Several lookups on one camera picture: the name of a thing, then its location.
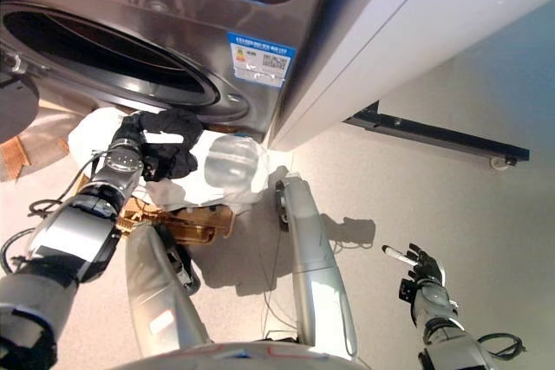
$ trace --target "caster wheel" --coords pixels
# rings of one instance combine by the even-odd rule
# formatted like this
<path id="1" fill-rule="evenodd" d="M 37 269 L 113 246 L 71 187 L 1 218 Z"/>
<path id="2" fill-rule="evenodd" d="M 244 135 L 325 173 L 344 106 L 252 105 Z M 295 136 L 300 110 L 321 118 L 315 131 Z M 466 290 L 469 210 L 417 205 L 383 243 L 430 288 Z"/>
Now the caster wheel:
<path id="1" fill-rule="evenodd" d="M 510 166 L 504 158 L 490 158 L 489 165 L 496 171 L 506 171 Z"/>

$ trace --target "qr code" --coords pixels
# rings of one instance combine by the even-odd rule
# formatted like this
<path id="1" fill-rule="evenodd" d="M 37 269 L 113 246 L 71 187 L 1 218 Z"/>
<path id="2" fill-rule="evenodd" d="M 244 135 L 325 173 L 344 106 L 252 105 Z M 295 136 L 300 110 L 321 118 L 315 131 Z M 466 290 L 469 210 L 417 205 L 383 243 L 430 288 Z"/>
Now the qr code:
<path id="1" fill-rule="evenodd" d="M 264 54 L 262 65 L 264 65 L 265 67 L 279 68 L 283 70 L 287 65 L 287 58 L 280 58 L 278 56 Z"/>

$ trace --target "white cloth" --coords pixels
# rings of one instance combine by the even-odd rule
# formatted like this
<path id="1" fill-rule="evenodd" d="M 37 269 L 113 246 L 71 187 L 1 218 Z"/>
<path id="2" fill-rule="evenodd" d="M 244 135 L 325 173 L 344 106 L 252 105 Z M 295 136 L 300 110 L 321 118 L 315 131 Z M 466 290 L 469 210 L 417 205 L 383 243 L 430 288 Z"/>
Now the white cloth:
<path id="1" fill-rule="evenodd" d="M 108 149 L 125 116 L 116 108 L 104 107 L 85 117 L 69 134 L 69 152 L 77 164 L 82 166 L 93 153 Z M 164 135 L 156 138 L 157 143 Z M 147 183 L 141 179 L 133 195 L 166 211 L 213 204 L 242 211 L 242 204 L 257 202 L 268 186 L 267 151 L 251 138 L 204 131 L 191 153 L 199 164 L 196 171 L 181 179 Z M 85 174 L 90 176 L 90 166 Z"/>

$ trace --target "metal bracket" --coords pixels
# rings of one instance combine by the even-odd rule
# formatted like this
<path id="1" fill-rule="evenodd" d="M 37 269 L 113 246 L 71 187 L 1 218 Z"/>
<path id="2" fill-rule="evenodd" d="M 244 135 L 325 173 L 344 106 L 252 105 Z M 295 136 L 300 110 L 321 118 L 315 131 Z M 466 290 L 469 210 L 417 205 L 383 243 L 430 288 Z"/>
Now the metal bracket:
<path id="1" fill-rule="evenodd" d="M 508 166 L 530 160 L 530 151 L 522 147 L 483 139 L 442 127 L 378 113 L 379 101 L 348 118 L 345 123 L 363 127 L 371 132 L 388 134 L 401 139 L 472 153 L 489 158 L 502 158 Z"/>

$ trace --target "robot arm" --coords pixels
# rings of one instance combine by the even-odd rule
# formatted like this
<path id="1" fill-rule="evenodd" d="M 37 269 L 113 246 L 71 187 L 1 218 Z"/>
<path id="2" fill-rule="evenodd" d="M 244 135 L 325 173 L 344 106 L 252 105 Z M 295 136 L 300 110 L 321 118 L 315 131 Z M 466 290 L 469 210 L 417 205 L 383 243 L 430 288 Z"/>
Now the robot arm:
<path id="1" fill-rule="evenodd" d="M 402 279 L 399 298 L 411 304 L 410 313 L 426 345 L 419 354 L 423 370 L 497 370 L 492 356 L 457 321 L 456 302 L 445 289 L 445 272 L 418 246 L 407 255 L 383 246 L 383 251 L 413 266 Z"/>
<path id="2" fill-rule="evenodd" d="M 50 368 L 80 283 L 99 277 L 121 233 L 118 214 L 143 172 L 135 117 L 115 133 L 104 166 L 35 229 L 23 266 L 0 280 L 0 367 Z"/>

